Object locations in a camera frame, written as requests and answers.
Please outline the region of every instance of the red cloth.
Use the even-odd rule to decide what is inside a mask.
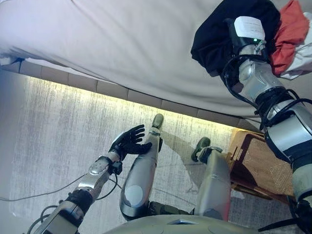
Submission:
[[[274,38],[276,51],[271,55],[273,73],[276,75],[290,66],[296,45],[304,41],[309,30],[309,21],[303,15],[299,1],[290,0],[280,13],[281,25]]]

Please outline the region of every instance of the bed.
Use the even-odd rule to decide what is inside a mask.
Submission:
[[[288,0],[274,0],[280,9]],[[157,98],[228,115],[254,109],[232,97],[190,50],[221,0],[2,0],[0,63],[41,59]],[[311,0],[301,0],[312,12]],[[282,80],[312,98],[312,75]]]

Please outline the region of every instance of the black strap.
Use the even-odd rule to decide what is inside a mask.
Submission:
[[[297,224],[297,219],[295,218],[286,219],[286,220],[282,220],[276,223],[269,224],[268,226],[265,226],[263,228],[259,228],[258,232],[263,232],[263,231],[267,231],[267,230],[271,230],[275,228],[281,228],[281,227],[285,227],[285,226],[289,226],[293,224]]]

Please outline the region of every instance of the white label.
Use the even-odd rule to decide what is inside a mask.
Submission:
[[[261,20],[249,16],[240,16],[234,22],[236,34],[243,38],[264,40],[265,33]]]

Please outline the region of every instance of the gray carpet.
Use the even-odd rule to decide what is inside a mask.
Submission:
[[[155,114],[165,116],[164,144],[151,200],[190,211],[196,202],[205,166],[190,160],[197,141],[209,137],[227,151],[232,127],[23,75],[0,71],[0,196],[35,195],[71,182],[105,154],[114,138],[138,124],[150,126]],[[122,185],[135,156],[124,160]],[[5,203],[0,201],[1,233],[21,234],[42,209],[65,199],[75,184],[53,195]],[[102,194],[113,183],[108,182]],[[80,228],[101,234],[125,222],[117,188],[96,202]],[[230,221],[259,228],[289,218],[288,207],[232,191]],[[268,233],[300,233],[296,228]]]

